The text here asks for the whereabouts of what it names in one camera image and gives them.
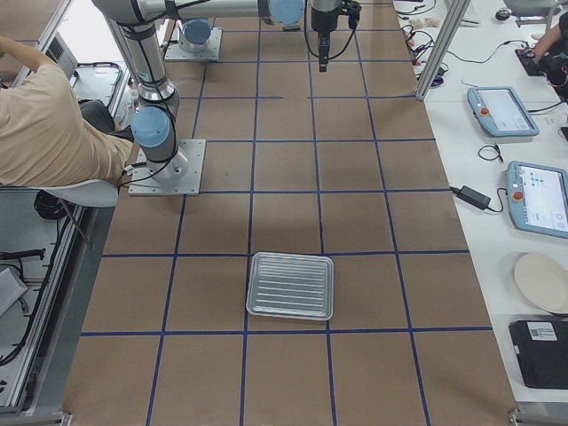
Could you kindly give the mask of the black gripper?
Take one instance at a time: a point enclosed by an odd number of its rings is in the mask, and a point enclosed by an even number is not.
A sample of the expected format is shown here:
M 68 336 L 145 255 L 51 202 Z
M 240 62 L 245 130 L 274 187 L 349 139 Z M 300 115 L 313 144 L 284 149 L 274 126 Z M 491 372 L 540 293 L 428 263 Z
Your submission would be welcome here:
M 336 30 L 338 2 L 336 0 L 313 0 L 311 5 L 312 30 L 318 36 L 319 71 L 326 72 L 329 62 L 330 37 Z

